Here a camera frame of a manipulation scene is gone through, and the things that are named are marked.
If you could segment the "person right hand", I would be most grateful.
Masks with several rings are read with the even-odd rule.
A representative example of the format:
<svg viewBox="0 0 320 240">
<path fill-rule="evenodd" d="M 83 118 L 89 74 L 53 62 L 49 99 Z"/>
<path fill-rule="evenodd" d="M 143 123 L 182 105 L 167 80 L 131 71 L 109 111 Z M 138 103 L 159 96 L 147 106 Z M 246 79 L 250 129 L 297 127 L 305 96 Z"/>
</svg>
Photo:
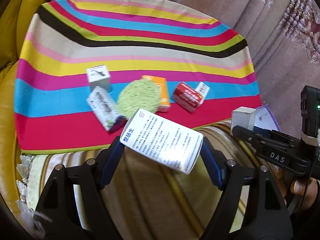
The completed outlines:
<svg viewBox="0 0 320 240">
<path fill-rule="evenodd" d="M 285 170 L 279 168 L 275 179 L 283 197 L 285 197 L 288 192 L 288 187 L 285 185 L 284 181 L 284 173 Z M 317 199 L 318 180 L 311 178 L 308 183 L 304 183 L 301 180 L 295 180 L 290 186 L 290 192 L 297 196 L 304 197 L 302 209 L 308 209 Z"/>
</svg>

